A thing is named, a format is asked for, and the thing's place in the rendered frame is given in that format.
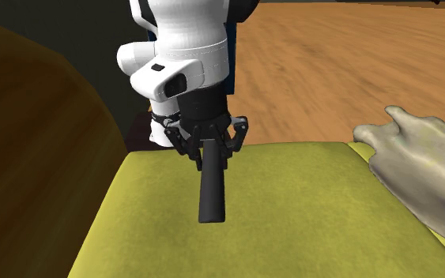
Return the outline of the grey animal figure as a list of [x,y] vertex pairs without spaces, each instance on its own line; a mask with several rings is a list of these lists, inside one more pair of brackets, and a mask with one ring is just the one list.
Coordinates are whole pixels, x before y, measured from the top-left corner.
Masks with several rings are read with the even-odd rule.
[[423,224],[445,238],[445,122],[390,105],[392,121],[363,124],[353,140],[374,150],[373,175]]

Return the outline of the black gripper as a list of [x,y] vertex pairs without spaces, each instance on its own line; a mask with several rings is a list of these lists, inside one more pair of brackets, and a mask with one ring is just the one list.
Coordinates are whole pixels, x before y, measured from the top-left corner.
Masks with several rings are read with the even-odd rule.
[[[180,124],[190,137],[185,139],[176,126],[166,127],[164,133],[178,154],[188,155],[196,163],[197,170],[201,171],[200,143],[201,140],[212,139],[209,127],[215,124],[215,140],[220,150],[222,167],[227,170],[228,159],[243,146],[249,124],[246,116],[230,118],[224,82],[178,96],[177,101]],[[235,130],[234,137],[230,137],[227,130],[230,123]]]

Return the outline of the black remote control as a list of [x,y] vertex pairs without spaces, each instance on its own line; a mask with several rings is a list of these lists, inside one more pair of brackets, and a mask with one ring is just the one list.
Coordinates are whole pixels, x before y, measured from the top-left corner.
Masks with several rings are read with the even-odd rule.
[[225,222],[224,167],[215,140],[203,142],[198,222]]

